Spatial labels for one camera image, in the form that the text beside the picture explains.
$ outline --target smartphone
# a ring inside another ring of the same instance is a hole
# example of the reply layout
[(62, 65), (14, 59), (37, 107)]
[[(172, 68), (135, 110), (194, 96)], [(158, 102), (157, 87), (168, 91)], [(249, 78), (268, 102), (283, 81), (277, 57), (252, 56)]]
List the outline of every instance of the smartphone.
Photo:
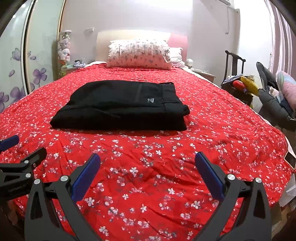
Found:
[(285, 160), (293, 169), (296, 168), (296, 158), (290, 152), (287, 152), (287, 154), (285, 155)]

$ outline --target red floral bedspread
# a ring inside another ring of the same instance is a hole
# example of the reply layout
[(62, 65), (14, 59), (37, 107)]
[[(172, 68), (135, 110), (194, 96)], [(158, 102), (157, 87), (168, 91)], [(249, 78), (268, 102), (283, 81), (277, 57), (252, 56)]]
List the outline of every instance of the red floral bedspread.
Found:
[[(185, 117), (187, 131), (52, 129), (51, 118), (70, 95), (83, 84), (99, 80), (174, 82), (180, 100), (190, 108)], [(101, 169), (77, 205), (103, 240), (191, 240), (218, 205), (194, 166), (197, 151), (241, 179), (261, 177), (271, 205), (279, 200), (291, 176), (284, 162), (287, 142), (279, 130), (227, 92), (178, 68), (93, 65), (37, 89), (0, 118), (0, 138), (20, 137), (17, 146), (0, 155), (0, 162), (19, 162), (45, 147), (47, 158), (35, 170), (35, 178), (44, 182), (69, 175), (91, 153), (100, 155)], [(26, 196), (15, 201), (25, 210)], [(56, 208), (70, 232), (57, 204)]]

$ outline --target metal bolt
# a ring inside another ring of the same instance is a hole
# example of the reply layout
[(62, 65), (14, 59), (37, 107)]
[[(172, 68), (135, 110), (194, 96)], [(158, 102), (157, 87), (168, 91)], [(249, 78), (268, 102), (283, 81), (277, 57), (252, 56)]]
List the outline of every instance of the metal bolt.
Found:
[(261, 183), (261, 182), (262, 182), (262, 179), (259, 178), (259, 177), (256, 177), (256, 178), (255, 178), (255, 181), (256, 181), (257, 183)]
[(227, 178), (228, 178), (229, 180), (234, 180), (234, 179), (235, 179), (235, 176), (234, 176), (233, 174), (228, 174), (228, 175), (227, 175)]
[(65, 182), (65, 181), (67, 181), (69, 178), (68, 178), (68, 176), (61, 176), (61, 181), (62, 182)]
[(34, 184), (39, 184), (40, 183), (40, 179), (36, 179), (35, 181), (34, 181)]

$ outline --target purple flower decal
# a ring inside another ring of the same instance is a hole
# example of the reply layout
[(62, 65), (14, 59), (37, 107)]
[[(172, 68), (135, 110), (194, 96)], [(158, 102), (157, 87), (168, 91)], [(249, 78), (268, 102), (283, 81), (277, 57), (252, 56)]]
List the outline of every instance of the purple flower decal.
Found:
[[(28, 51), (28, 58), (31, 56), (31, 51)], [(35, 60), (36, 56), (31, 56), (30, 57), (31, 60)]]
[(35, 76), (35, 79), (33, 80), (35, 85), (39, 85), (40, 80), (45, 81), (47, 79), (47, 75), (44, 74), (46, 72), (45, 68), (40, 69), (40, 71), (38, 69), (35, 69), (33, 71), (33, 75)]
[(0, 113), (4, 110), (4, 102), (9, 100), (9, 96), (5, 95), (4, 92), (0, 92)]
[(30, 87), (31, 87), (31, 91), (35, 90), (35, 85), (32, 82), (30, 82)]
[(20, 50), (18, 48), (15, 48), (15, 50), (12, 52), (12, 58), (20, 61)]
[(21, 90), (18, 87), (14, 87), (10, 92), (10, 96), (15, 99), (13, 103), (19, 101), (21, 98), (25, 97), (24, 87)]
[(13, 76), (14, 74), (15, 74), (15, 71), (14, 71), (14, 69), (13, 69), (12, 71), (9, 72), (8, 77)]

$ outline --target curtain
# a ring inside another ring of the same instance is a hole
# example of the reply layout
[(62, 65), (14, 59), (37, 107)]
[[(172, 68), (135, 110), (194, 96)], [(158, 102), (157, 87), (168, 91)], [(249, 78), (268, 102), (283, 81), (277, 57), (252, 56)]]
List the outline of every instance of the curtain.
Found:
[(278, 9), (269, 0), (264, 1), (269, 10), (272, 30), (273, 51), (269, 70), (273, 74), (283, 70), (296, 78), (296, 70), (292, 68), (293, 64), (296, 66), (296, 37)]

